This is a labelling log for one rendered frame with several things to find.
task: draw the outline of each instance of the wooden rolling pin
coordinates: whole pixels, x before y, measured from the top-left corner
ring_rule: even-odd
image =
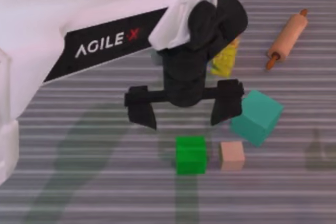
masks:
[[[283,62],[288,57],[290,51],[307,26],[307,9],[303,9],[299,14],[292,15],[282,29],[278,38],[274,41],[267,56],[270,60],[266,64],[266,69],[270,70],[276,61]]]

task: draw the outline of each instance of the yellow object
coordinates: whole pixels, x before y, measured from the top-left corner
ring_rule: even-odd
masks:
[[[239,38],[232,41],[226,48],[212,60],[211,73],[229,78],[236,63]]]

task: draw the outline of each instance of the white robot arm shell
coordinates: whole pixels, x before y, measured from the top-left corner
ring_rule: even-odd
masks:
[[[188,15],[200,1],[0,0],[0,184],[18,159],[16,120],[44,83],[188,42]]]

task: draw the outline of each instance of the toy block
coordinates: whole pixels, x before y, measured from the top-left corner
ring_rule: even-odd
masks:
[[[267,95],[252,90],[241,102],[242,114],[232,118],[230,129],[254,146],[261,146],[277,125],[283,106]]]
[[[243,143],[240,141],[219,144],[221,170],[241,170],[245,163]]]
[[[204,174],[206,163],[206,144],[204,137],[178,136],[176,138],[177,174]]]

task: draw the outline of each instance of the green block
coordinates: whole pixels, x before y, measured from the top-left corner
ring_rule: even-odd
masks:
[[[252,90],[241,102],[243,113],[232,118],[230,128],[254,146],[261,146],[277,125],[283,107],[267,95]]]
[[[178,136],[176,138],[177,174],[204,174],[206,162],[206,144],[204,137]]]

